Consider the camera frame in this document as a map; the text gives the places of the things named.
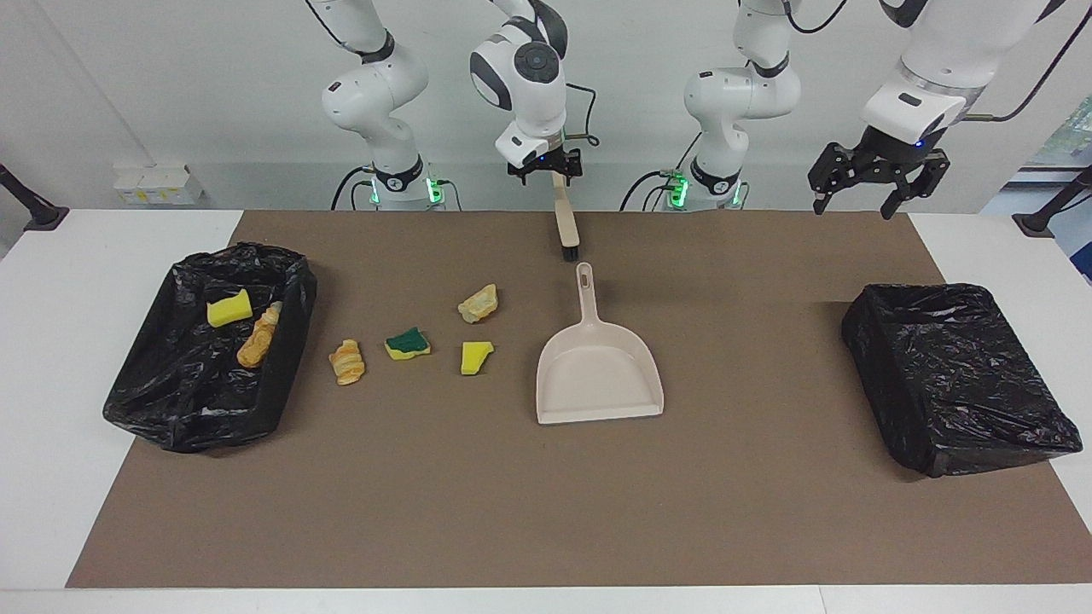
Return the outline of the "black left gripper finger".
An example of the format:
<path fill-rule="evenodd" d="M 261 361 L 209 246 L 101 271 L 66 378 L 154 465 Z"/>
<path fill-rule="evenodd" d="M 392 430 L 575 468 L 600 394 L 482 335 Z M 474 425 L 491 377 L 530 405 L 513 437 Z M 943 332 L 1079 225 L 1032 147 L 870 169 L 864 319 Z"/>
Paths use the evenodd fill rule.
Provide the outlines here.
<path fill-rule="evenodd" d="M 888 162 L 886 166 L 889 167 L 889 176 L 894 188 L 885 199 L 881 216 L 891 220 L 897 215 L 898 209 L 906 202 L 925 199 L 936 190 L 943 179 L 945 172 L 950 167 L 950 160 L 943 150 L 931 150 L 921 162 Z"/>
<path fill-rule="evenodd" d="M 807 180 L 814 192 L 812 210 L 822 215 L 829 206 L 832 194 L 857 186 L 857 168 L 854 166 L 855 151 L 830 142 L 807 172 Z"/>

